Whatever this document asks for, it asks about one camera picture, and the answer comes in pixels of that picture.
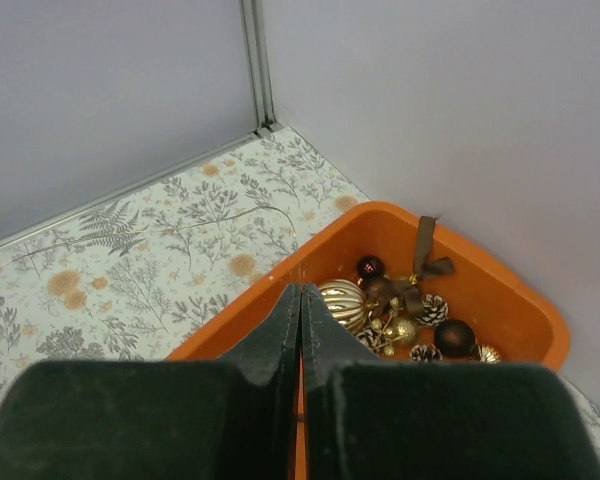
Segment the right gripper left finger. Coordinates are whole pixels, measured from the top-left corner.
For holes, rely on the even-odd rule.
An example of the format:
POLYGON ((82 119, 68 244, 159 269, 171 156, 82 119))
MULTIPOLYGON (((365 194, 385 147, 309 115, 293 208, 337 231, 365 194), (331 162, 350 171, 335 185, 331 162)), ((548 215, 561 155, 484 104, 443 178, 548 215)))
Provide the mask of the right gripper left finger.
POLYGON ((0 479, 290 479, 301 289, 214 360, 43 361, 0 407, 0 479))

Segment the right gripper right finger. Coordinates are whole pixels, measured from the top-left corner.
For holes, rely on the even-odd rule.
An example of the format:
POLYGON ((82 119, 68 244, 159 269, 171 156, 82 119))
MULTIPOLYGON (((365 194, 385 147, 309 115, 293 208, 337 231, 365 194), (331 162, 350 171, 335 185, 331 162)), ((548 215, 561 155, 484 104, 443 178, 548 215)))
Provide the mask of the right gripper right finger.
POLYGON ((532 364, 382 360, 302 290, 311 479, 600 479, 576 404, 532 364))

